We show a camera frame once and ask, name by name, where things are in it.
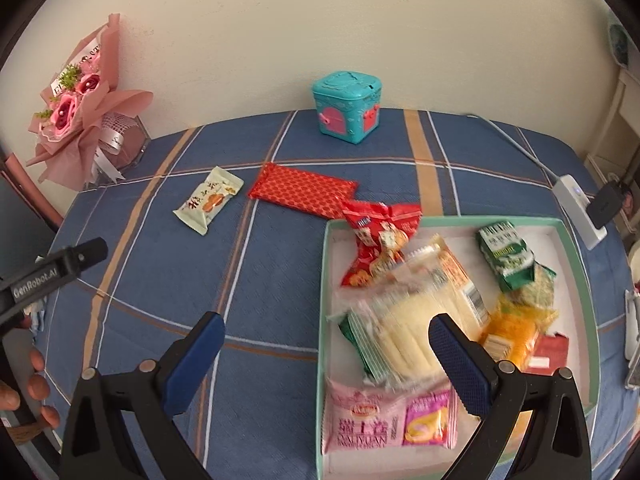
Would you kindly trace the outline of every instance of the teal storage box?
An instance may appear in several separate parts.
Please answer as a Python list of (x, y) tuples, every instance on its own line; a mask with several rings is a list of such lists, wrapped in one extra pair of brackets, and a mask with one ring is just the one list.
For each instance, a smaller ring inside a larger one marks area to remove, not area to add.
[(320, 131), (359, 143), (380, 122), (382, 83), (360, 72), (334, 72), (312, 87)]

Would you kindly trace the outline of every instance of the bed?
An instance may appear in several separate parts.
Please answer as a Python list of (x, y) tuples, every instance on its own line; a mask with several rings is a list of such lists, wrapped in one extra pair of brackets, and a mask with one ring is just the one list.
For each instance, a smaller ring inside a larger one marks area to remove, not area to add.
[[(613, 224), (587, 251), (545, 174), (481, 121), (384, 109), (379, 128), (357, 146), (321, 135), (316, 121), (313, 110), (300, 110), (161, 137), (126, 181), (78, 195), (52, 249), (101, 236), (110, 256), (49, 298), (37, 338), (53, 386), (50, 403), (63, 421), (84, 367), (131, 370), (215, 310), (226, 322), (225, 345), (176, 425), (213, 478), (315, 478), (325, 221), (247, 198), (261, 165), (275, 161), (357, 180), (360, 200), (419, 202), (427, 215), (562, 219), (590, 280), (598, 325), (600, 400), (587, 420), (593, 477), (611, 478), (633, 438), (638, 408), (638, 395), (623, 387), (623, 293), (632, 282)], [(596, 191), (569, 146), (499, 125), (554, 172)], [(201, 237), (172, 210), (213, 166), (232, 171), (245, 187)], [(135, 424), (130, 430), (149, 478), (161, 478)], [(494, 476), (506, 471), (502, 466)]]

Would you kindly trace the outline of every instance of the black charger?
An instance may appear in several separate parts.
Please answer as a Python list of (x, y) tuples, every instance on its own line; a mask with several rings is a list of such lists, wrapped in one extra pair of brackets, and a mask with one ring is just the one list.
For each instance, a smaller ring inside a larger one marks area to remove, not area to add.
[(596, 229), (600, 229), (613, 220), (622, 208), (624, 194), (617, 182), (607, 182), (596, 193), (587, 206), (587, 215)]

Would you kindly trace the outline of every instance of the human hand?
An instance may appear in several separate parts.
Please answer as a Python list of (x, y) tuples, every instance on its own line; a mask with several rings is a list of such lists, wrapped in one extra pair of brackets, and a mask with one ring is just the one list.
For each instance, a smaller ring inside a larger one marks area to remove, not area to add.
[[(31, 319), (24, 317), (20, 323), (20, 328), (29, 329), (31, 326)], [(37, 348), (32, 348), (29, 352), (29, 358), (31, 365), (36, 372), (44, 370), (44, 357)], [(50, 387), (47, 380), (41, 376), (33, 374), (28, 382), (27, 391), (33, 399), (44, 400), (49, 397)], [(20, 395), (10, 388), (7, 384), (0, 380), (0, 410), (7, 410), (12, 412), (20, 407)], [(60, 414), (52, 406), (42, 406), (40, 409), (40, 415), (46, 421), (47, 425), (56, 428), (60, 425)]]

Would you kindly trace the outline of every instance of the pink candy wrapper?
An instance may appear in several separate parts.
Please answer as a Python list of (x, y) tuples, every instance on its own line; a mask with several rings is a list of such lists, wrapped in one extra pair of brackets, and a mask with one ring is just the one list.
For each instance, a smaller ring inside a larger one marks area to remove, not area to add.
[(443, 446), (458, 436), (458, 397), (451, 386), (420, 395), (352, 388), (327, 381), (323, 452), (399, 446)]

